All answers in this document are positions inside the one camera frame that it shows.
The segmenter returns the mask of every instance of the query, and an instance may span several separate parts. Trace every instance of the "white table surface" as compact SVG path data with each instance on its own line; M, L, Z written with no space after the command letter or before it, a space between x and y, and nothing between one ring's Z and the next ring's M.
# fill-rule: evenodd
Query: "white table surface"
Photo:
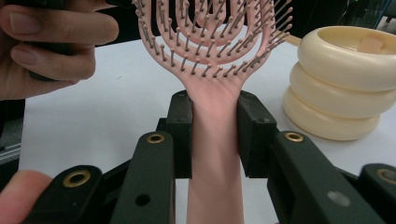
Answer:
M296 50L287 43L273 50L243 90L265 104L279 130L301 132L282 110ZM106 172L131 159L137 139L155 131L158 119L166 117L172 94L184 89L150 58L140 41L98 48L96 58L92 78L26 101L21 169L56 176L72 166L90 164ZM335 166L357 175L366 163L396 166L395 133L394 106L376 130L360 140L312 139ZM266 180L243 177L243 188L246 223L276 223ZM186 204L187 180L178 180L177 223L185 223Z

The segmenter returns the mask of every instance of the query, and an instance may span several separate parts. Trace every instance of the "fingernail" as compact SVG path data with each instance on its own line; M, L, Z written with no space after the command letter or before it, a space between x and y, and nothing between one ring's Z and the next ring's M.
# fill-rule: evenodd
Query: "fingernail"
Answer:
M11 12L9 13L12 32L16 35L29 35L39 32L42 28L41 22L33 17Z
M36 65L37 57L29 50L14 49L11 52L12 59L19 64Z

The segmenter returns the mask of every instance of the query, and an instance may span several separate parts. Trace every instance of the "human hand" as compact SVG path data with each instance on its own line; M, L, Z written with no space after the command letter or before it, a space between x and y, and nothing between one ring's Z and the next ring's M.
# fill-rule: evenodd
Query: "human hand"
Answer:
M94 46L114 40L117 22L95 11L105 0L66 0L65 10L4 6L0 0L0 100L23 99L56 91L93 75ZM22 41L70 43L72 56ZM55 82L32 79L28 70Z
M22 223L50 181L36 171L18 171L0 193L0 223Z

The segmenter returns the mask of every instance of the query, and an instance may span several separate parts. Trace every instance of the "pink hairbrush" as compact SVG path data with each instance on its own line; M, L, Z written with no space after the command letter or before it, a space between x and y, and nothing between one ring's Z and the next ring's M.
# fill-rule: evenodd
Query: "pink hairbrush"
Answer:
M193 101L189 224L244 223L236 103L248 77L289 35L292 8L286 7L290 2L200 0L192 6L187 0L176 0L173 21L169 2L158 0L161 44L151 29L151 1L134 2L148 53L183 83ZM236 39L244 24L245 36ZM255 56L246 59L255 46Z

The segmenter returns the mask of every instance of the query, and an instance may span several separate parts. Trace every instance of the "metal grommet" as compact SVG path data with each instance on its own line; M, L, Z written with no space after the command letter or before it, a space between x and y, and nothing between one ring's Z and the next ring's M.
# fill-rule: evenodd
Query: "metal grommet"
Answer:
M376 171L379 178L387 181L390 184L396 185L396 172L388 169L379 169Z
M67 188L76 188L88 182L91 173L87 170L79 170L70 173L64 178L64 186Z
M151 134L148 138L147 141L151 144L157 144L157 143L161 143L163 140L165 140L165 137L160 134L160 133L154 133Z
M291 142L303 142L304 138L299 133L285 133L285 138Z

